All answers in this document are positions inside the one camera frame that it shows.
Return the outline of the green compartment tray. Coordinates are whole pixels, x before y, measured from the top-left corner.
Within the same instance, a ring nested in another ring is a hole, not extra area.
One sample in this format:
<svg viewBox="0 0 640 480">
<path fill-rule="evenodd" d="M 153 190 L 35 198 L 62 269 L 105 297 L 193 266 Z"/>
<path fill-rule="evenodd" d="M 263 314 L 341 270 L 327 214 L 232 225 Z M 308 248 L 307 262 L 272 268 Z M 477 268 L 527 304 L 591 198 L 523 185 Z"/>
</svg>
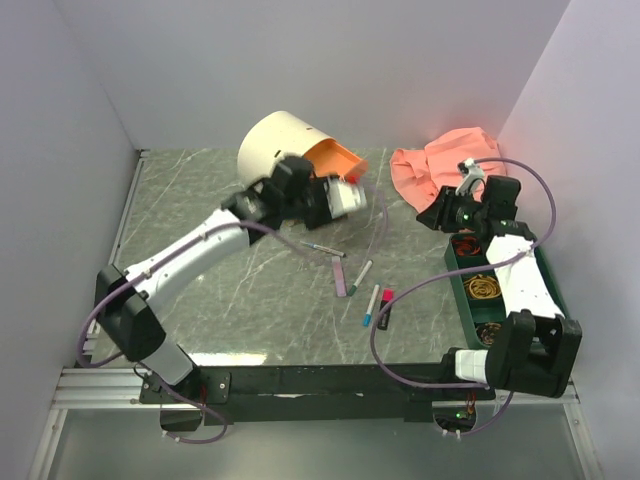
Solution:
<svg viewBox="0 0 640 480">
<path fill-rule="evenodd" d="M 472 233 L 453 235 L 444 254 L 467 347 L 487 349 L 511 312 L 567 317 L 553 275 L 539 248 L 520 236 L 496 237 L 484 249 Z"/>
</svg>

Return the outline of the blue capped marker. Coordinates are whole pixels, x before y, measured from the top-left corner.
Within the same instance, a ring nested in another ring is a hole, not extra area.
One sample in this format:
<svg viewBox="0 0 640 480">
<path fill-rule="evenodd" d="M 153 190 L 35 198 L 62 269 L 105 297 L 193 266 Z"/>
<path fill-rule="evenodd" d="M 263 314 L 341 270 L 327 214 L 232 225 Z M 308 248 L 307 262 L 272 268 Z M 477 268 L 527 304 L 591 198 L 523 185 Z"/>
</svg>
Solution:
<svg viewBox="0 0 640 480">
<path fill-rule="evenodd" d="M 373 316 L 373 311 L 374 311 L 374 307 L 376 305 L 379 293 L 380 293 L 380 289 L 381 289 L 381 285 L 379 283 L 376 283 L 373 287 L 371 296 L 369 298 L 368 304 L 367 304 L 367 308 L 365 311 L 365 315 L 363 318 L 363 326 L 364 327 L 368 327 L 371 320 L 372 320 L 372 316 Z"/>
</svg>

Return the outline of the pink cloth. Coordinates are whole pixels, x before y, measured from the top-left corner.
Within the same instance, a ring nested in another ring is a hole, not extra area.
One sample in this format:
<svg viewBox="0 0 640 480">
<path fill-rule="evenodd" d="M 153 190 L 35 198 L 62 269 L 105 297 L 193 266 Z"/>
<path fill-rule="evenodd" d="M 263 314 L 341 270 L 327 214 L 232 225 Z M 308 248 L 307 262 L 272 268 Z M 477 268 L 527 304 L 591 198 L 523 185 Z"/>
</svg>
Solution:
<svg viewBox="0 0 640 480">
<path fill-rule="evenodd" d="M 398 194 L 421 213 L 442 187 L 461 183 L 459 163 L 468 158 L 500 157 L 498 142 L 480 127 L 454 129 L 423 149 L 397 149 L 390 160 L 391 179 Z"/>
</svg>

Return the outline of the thin white pen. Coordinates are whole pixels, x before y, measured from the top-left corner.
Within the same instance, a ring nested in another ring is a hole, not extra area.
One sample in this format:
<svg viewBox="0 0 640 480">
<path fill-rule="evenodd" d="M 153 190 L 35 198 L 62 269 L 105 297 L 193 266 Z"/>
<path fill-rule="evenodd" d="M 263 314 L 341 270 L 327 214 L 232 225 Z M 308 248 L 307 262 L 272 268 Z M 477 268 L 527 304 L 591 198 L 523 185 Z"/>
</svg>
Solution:
<svg viewBox="0 0 640 480">
<path fill-rule="evenodd" d="M 300 244 L 305 246 L 305 247 L 307 247 L 307 248 L 310 248 L 310 249 L 313 249 L 313 250 L 316 250 L 316 251 L 320 251 L 320 252 L 323 252 L 323 253 L 326 253 L 326 254 L 329 254 L 329 255 L 337 256 L 339 258 L 345 258 L 347 256 L 347 254 L 345 252 L 343 252 L 343 251 L 340 251 L 340 250 L 337 250 L 337 249 L 334 249 L 334 248 L 331 248 L 331 247 L 327 247 L 327 246 L 324 246 L 324 245 L 320 245 L 320 244 L 317 244 L 317 243 L 312 243 L 312 242 L 307 242 L 307 241 L 300 241 Z"/>
</svg>

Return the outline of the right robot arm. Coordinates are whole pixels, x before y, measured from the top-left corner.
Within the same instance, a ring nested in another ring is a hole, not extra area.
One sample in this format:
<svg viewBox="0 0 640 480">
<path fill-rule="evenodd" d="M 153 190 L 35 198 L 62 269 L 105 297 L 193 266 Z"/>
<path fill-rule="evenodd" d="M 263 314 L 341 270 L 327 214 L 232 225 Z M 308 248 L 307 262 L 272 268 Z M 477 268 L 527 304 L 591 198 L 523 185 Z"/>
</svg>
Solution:
<svg viewBox="0 0 640 480">
<path fill-rule="evenodd" d="M 465 253 L 450 244 L 444 255 L 468 342 L 438 374 L 447 397 L 462 397 L 475 382 L 558 398 L 569 382 L 582 330 L 550 293 L 536 237 L 515 218 L 520 189 L 511 177 L 468 172 L 416 217 L 477 247 Z"/>
</svg>

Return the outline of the lilac correction tape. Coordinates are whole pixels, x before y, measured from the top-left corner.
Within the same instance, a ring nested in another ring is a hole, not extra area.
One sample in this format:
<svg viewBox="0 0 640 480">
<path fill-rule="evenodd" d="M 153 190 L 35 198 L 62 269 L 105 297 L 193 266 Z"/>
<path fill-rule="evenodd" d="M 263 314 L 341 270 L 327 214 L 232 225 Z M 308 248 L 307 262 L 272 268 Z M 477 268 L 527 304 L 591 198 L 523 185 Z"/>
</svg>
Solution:
<svg viewBox="0 0 640 480">
<path fill-rule="evenodd" d="M 336 295 L 340 298 L 347 296 L 346 280 L 340 256 L 332 257 L 332 272 L 334 275 Z"/>
</svg>

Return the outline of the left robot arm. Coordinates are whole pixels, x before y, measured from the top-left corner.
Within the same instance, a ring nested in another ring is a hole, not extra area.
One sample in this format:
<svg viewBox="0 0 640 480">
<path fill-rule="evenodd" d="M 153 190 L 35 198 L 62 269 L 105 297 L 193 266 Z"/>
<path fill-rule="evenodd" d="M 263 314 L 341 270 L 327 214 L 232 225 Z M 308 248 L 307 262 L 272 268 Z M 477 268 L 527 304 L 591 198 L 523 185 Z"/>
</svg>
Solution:
<svg viewBox="0 0 640 480">
<path fill-rule="evenodd" d="M 160 253 L 125 270 L 103 269 L 96 285 L 103 296 L 96 306 L 97 323 L 127 360 L 158 375 L 173 399 L 193 399 L 200 388 L 197 368 L 161 325 L 164 304 L 217 262 L 274 233 L 286 220 L 300 220 L 313 230 L 342 217 L 342 194 L 357 191 L 337 175 L 317 176 L 303 157 L 284 157 L 270 176 L 231 195 Z"/>
</svg>

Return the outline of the black base bar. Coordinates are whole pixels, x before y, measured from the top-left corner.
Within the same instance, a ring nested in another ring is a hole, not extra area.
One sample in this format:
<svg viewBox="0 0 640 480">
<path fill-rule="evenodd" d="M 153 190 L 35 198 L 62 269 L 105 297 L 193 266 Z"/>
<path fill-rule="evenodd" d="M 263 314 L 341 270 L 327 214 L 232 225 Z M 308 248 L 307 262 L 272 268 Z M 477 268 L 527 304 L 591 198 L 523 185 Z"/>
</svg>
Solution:
<svg viewBox="0 0 640 480">
<path fill-rule="evenodd" d="M 435 402 L 493 400 L 492 389 L 422 389 L 377 365 L 203 366 L 207 405 L 229 423 L 400 418 L 430 422 Z"/>
</svg>

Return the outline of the orange rubber bands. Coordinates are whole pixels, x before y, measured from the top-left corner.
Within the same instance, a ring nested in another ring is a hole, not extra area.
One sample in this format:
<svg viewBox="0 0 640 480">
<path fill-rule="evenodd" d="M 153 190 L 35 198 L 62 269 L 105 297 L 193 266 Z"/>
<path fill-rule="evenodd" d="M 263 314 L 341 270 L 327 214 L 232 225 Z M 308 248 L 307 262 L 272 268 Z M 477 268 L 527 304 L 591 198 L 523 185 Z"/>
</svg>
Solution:
<svg viewBox="0 0 640 480">
<path fill-rule="evenodd" d="M 451 244 L 454 253 L 459 257 L 478 256 L 482 253 L 478 239 L 473 236 L 454 237 Z"/>
</svg>

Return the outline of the round cream drawer cabinet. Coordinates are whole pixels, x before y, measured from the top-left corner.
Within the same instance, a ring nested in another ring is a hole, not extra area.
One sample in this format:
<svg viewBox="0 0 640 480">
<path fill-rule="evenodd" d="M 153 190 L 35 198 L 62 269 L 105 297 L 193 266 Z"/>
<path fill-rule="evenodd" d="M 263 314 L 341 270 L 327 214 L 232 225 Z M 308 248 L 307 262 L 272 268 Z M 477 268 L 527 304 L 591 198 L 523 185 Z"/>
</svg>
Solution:
<svg viewBox="0 0 640 480">
<path fill-rule="evenodd" d="M 287 155 L 309 160 L 318 177 L 337 174 L 359 178 L 368 170 L 368 162 L 336 139 L 287 111 L 276 111 L 254 125 L 241 142 L 237 170 L 248 186 L 269 177 L 275 164 Z"/>
</svg>

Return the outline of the yellow rubber bands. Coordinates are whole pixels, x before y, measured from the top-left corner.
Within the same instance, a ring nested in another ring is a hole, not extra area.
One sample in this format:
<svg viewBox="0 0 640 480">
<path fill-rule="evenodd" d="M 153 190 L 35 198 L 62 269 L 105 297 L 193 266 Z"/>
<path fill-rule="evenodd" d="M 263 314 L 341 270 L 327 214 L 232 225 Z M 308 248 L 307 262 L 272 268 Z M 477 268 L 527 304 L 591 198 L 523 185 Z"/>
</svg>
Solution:
<svg viewBox="0 0 640 480">
<path fill-rule="evenodd" d="M 501 296 L 497 279 L 490 275 L 478 274 L 463 281 L 466 294 L 473 300 L 493 300 Z"/>
</svg>

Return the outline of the coiled band lower compartment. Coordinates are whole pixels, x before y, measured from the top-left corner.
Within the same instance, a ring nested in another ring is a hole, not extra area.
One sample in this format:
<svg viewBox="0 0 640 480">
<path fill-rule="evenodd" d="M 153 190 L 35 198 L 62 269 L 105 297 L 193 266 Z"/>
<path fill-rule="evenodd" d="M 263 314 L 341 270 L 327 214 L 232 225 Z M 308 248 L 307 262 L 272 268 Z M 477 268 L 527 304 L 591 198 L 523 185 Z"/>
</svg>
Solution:
<svg viewBox="0 0 640 480">
<path fill-rule="evenodd" d="M 495 322 L 482 323 L 476 328 L 478 340 L 484 346 L 491 346 L 495 342 L 498 332 L 501 330 L 502 324 Z"/>
</svg>

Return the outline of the green capped marker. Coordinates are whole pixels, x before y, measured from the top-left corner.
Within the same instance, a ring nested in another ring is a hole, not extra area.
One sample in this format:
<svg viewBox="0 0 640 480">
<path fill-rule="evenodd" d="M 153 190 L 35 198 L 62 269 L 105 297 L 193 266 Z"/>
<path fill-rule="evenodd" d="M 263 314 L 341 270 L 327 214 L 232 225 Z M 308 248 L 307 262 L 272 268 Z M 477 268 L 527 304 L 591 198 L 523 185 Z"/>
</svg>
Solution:
<svg viewBox="0 0 640 480">
<path fill-rule="evenodd" d="M 347 291 L 348 296 L 353 296 L 355 294 L 355 292 L 363 282 L 364 278 L 366 277 L 368 272 L 371 270 L 372 266 L 373 266 L 373 261 L 371 259 L 367 260 L 364 266 L 362 267 L 361 271 L 359 272 L 358 276 L 353 281 L 352 285 L 349 287 L 349 290 Z"/>
</svg>

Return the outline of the pink highlighter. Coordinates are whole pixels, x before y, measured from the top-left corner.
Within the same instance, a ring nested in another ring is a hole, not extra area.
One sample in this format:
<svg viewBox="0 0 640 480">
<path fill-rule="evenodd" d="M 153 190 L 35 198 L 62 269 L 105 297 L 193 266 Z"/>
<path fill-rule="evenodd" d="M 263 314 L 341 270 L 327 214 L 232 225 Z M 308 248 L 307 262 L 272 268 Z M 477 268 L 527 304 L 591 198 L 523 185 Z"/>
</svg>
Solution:
<svg viewBox="0 0 640 480">
<path fill-rule="evenodd" d="M 377 329 L 382 331 L 387 331 L 389 326 L 389 320 L 391 315 L 391 308 L 388 307 L 388 304 L 391 303 L 394 299 L 394 290 L 390 288 L 385 288 L 382 293 L 380 305 L 379 305 L 379 315 L 377 321 Z"/>
</svg>

